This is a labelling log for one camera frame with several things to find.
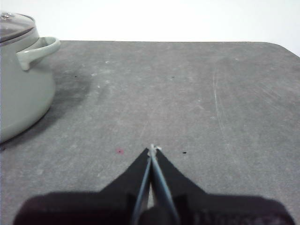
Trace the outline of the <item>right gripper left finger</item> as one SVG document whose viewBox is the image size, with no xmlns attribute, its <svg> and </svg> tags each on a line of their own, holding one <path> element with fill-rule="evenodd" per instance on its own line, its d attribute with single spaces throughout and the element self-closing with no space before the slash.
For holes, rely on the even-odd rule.
<svg viewBox="0 0 300 225">
<path fill-rule="evenodd" d="M 26 200 L 15 225 L 128 225 L 134 212 L 149 156 L 145 149 L 100 191 L 50 192 Z"/>
</svg>

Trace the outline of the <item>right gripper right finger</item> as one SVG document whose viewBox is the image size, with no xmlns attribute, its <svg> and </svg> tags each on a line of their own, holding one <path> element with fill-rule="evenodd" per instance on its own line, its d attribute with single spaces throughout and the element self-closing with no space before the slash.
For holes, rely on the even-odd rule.
<svg viewBox="0 0 300 225">
<path fill-rule="evenodd" d="M 157 147 L 148 150 L 156 204 L 142 225 L 293 225 L 285 206 L 251 195 L 217 195 L 185 177 Z"/>
</svg>

